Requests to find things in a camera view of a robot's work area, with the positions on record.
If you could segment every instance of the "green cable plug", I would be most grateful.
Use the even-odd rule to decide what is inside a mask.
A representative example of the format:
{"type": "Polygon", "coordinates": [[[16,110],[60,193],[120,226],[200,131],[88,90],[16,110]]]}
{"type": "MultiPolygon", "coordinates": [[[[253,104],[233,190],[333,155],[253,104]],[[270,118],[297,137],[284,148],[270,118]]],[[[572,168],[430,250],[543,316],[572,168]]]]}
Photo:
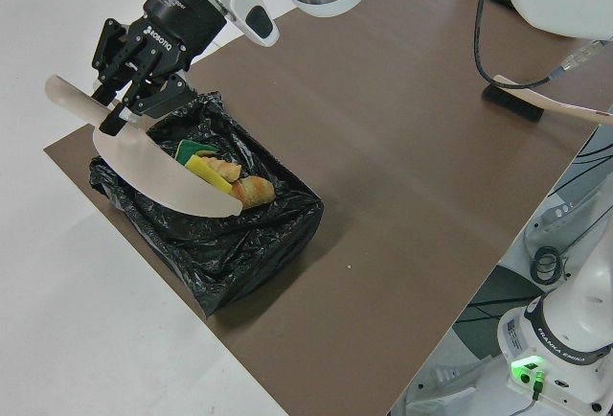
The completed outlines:
{"type": "Polygon", "coordinates": [[[543,372],[542,371],[536,372],[536,379],[534,380],[533,391],[534,391],[533,400],[537,401],[538,396],[543,391],[543,372]]]}

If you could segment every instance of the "plastic bag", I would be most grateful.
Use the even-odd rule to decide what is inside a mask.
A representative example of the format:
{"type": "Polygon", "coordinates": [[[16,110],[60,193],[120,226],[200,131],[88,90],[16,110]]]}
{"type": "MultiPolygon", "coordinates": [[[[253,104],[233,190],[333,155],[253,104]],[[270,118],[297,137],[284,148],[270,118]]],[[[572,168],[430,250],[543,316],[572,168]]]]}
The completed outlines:
{"type": "Polygon", "coordinates": [[[206,315],[273,277],[315,234],[324,211],[321,199],[224,112],[219,94],[200,95],[148,134],[169,155],[182,139],[215,146],[218,158],[242,165],[241,177],[261,176],[275,186],[273,202],[238,217],[193,217],[135,191],[100,157],[92,160],[90,185],[127,215],[206,315]]]}

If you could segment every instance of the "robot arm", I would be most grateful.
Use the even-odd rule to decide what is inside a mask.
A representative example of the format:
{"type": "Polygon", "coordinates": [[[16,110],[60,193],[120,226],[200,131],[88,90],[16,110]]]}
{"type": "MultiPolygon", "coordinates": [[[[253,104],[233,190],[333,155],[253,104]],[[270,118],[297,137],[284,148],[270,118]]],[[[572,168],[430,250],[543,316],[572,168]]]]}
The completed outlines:
{"type": "MultiPolygon", "coordinates": [[[[360,0],[292,1],[311,15],[333,16],[360,0]]],[[[227,21],[262,46],[279,38],[262,0],[147,0],[144,15],[128,27],[106,20],[92,60],[101,85],[92,97],[109,105],[129,87],[100,130],[114,136],[126,122],[144,114],[160,118],[190,101],[195,92],[181,72],[189,69],[227,21]]]]}

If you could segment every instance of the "beige dustpan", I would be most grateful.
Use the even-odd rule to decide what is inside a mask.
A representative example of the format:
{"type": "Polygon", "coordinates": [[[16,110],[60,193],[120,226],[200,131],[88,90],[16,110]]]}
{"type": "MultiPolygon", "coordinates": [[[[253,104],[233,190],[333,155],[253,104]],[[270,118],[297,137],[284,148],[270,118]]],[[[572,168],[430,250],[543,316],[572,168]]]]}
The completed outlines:
{"type": "Polygon", "coordinates": [[[58,76],[47,79],[49,99],[80,117],[94,129],[94,146],[121,178],[150,199],[199,217],[238,215],[239,200],[223,194],[163,152],[147,134],[126,124],[117,136],[98,130],[109,109],[58,76]]]}

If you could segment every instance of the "black bristles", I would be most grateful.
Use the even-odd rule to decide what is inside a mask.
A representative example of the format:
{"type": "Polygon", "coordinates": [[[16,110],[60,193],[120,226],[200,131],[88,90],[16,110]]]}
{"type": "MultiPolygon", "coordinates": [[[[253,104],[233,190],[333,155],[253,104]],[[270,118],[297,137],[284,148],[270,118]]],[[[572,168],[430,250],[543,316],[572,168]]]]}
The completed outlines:
{"type": "Polygon", "coordinates": [[[543,115],[542,108],[524,102],[494,85],[488,85],[481,96],[484,100],[498,104],[532,122],[538,122],[540,116],[543,115]]]}

